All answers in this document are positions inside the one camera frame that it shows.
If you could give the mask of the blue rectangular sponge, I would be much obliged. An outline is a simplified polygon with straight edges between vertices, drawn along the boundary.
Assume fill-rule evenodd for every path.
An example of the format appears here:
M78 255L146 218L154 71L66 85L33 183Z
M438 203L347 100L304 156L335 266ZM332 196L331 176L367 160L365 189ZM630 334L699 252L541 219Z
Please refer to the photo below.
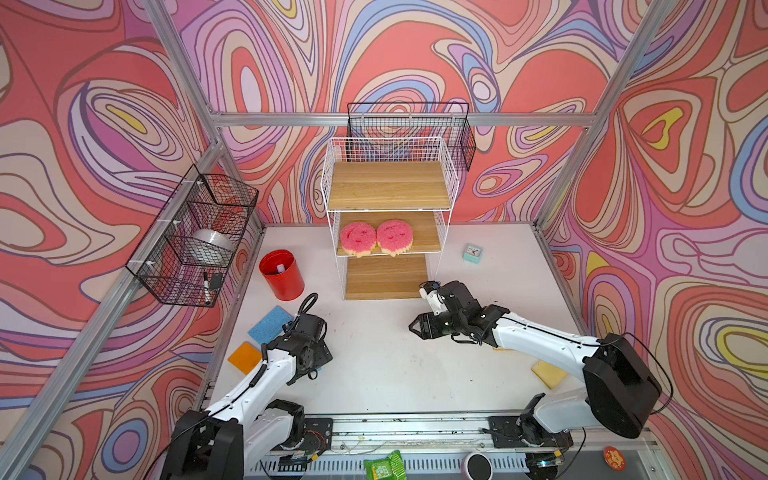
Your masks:
M293 315L276 306L248 331L248 336L254 344L266 345L283 334L284 327L293 320Z

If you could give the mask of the yellow pink smiley sponge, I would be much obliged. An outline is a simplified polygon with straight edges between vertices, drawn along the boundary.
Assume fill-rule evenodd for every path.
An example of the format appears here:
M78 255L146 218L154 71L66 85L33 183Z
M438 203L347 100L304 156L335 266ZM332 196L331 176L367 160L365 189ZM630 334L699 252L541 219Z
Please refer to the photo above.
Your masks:
M413 229L403 220L389 220L380 224L376 235L379 249L390 256L404 254L413 245Z

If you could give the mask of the pink smiley scrub sponge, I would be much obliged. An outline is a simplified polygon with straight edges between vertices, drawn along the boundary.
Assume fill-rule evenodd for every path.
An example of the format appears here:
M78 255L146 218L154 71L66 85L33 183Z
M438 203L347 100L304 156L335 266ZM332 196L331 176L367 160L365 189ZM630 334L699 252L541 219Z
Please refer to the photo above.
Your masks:
M357 258L370 255L377 246L377 231L366 222L352 222L342 228L340 246L347 255Z

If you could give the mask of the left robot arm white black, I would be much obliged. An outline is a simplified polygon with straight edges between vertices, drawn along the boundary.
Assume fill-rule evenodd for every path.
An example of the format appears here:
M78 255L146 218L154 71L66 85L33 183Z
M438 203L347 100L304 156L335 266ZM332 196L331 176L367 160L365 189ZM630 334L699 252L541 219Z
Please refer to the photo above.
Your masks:
M303 406L276 397L284 387L332 360L327 323L300 313L262 348L263 358L245 379L204 410L177 422L160 470L161 479L243 479L275 449L311 462L331 446L333 422L316 426Z

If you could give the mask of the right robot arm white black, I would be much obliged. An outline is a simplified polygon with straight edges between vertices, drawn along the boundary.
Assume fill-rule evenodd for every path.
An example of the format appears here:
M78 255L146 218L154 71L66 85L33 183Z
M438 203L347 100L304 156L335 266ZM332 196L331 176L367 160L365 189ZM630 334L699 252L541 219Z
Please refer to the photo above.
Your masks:
M430 310L409 329L420 339L448 336L458 344L517 351L581 382L578 389L533 397L517 417L523 443L539 446L558 434L595 426L635 439L654 415L662 386L624 335L567 333L506 307L483 306L459 281L427 281L419 294Z

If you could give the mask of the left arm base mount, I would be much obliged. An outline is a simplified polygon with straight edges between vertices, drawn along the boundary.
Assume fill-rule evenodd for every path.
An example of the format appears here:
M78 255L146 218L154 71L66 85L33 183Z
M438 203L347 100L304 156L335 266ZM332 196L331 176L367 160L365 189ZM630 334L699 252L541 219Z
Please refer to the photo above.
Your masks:
M287 414L290 420L287 439L275 446L282 452L276 463L260 461L260 467L268 479L302 479L309 466L332 446L333 420L328 418L307 419L303 406L286 401L273 400L267 412Z

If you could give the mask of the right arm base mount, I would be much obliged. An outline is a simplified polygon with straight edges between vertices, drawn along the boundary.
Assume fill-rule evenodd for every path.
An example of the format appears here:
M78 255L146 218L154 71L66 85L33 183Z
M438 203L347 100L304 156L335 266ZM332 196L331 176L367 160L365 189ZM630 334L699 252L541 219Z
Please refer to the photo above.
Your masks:
M569 431L551 433L535 418L534 409L545 397L535 395L517 415L490 416L488 426L481 432L490 435L495 448L529 448L525 454L531 474L556 474L564 454L574 445Z

